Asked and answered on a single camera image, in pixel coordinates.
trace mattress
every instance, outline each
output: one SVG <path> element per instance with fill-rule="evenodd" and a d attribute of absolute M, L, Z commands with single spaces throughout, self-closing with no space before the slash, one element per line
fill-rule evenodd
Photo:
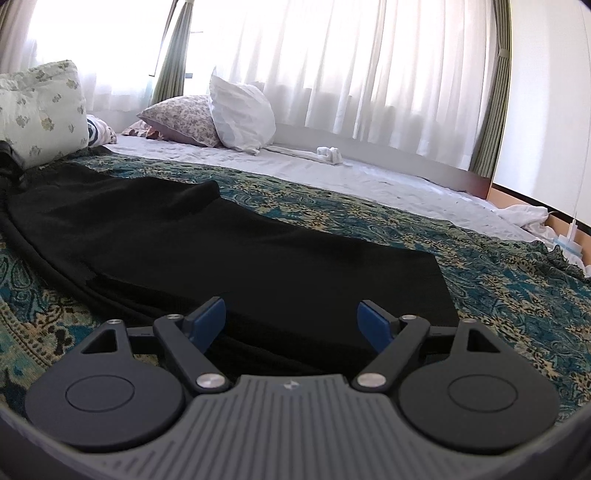
<path fill-rule="evenodd" d="M 107 147 L 125 155 L 269 175 L 371 200 L 427 218 L 448 220 L 456 226 L 503 240 L 536 240 L 534 235 L 497 215 L 495 207 L 482 199 L 454 192 L 418 177 L 353 160 L 344 159 L 342 164 L 327 165 L 268 150 L 250 155 L 226 148 L 200 148 L 123 135 L 118 136 L 117 144 Z"/>

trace pillowcase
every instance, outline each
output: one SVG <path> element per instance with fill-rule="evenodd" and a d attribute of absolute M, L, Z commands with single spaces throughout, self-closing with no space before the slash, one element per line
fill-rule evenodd
<path fill-rule="evenodd" d="M 258 88 L 212 75 L 209 96 L 213 123 L 224 146 L 256 155 L 272 143 L 275 115 Z"/>
<path fill-rule="evenodd" d="M 86 122 L 88 123 L 89 147 L 117 143 L 117 134 L 107 125 L 107 122 L 94 115 L 87 115 Z"/>
<path fill-rule="evenodd" d="M 138 118 L 154 127 L 166 140 L 198 147 L 217 147 L 220 143 L 209 113 L 207 95 L 169 98 L 149 106 Z"/>
<path fill-rule="evenodd" d="M 149 126 L 143 120 L 138 120 L 121 132 L 126 137 L 142 137 L 148 140 L 163 140 L 164 137 L 154 127 Z"/>
<path fill-rule="evenodd" d="M 0 140 L 20 155 L 24 168 L 88 145 L 86 100 L 72 61 L 0 74 Z"/>

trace paisley bedspread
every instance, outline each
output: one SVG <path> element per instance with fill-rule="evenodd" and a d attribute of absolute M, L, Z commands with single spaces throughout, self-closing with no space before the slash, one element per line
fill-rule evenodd
<path fill-rule="evenodd" d="M 106 154 L 72 161 L 120 177 L 216 180 L 222 196 L 284 222 L 433 253 L 460 318 L 472 317 L 557 388 L 559 421 L 591 400 L 591 284 L 540 242 L 509 242 L 326 190 L 196 164 Z M 0 238 L 0 401 L 23 414 L 27 388 L 98 324 Z"/>

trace black fabric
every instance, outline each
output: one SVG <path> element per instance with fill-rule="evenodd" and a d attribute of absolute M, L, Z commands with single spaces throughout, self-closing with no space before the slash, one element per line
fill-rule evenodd
<path fill-rule="evenodd" d="M 371 299 L 456 325 L 433 255 L 290 225 L 220 197 L 213 181 L 121 179 L 76 164 L 2 179 L 0 228 L 53 287 L 105 319 L 147 325 L 211 296 L 228 307 L 208 356 L 226 374 L 355 375 Z"/>

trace blue object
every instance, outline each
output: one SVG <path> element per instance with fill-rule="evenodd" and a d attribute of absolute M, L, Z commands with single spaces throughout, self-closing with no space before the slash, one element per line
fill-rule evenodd
<path fill-rule="evenodd" d="M 201 353 L 205 353 L 226 324 L 226 304 L 220 297 L 214 297 L 187 316 L 192 324 L 189 341 Z"/>
<path fill-rule="evenodd" d="M 364 300 L 359 303 L 357 327 L 377 353 L 394 340 L 391 322 L 397 322 L 397 319 L 372 301 Z"/>

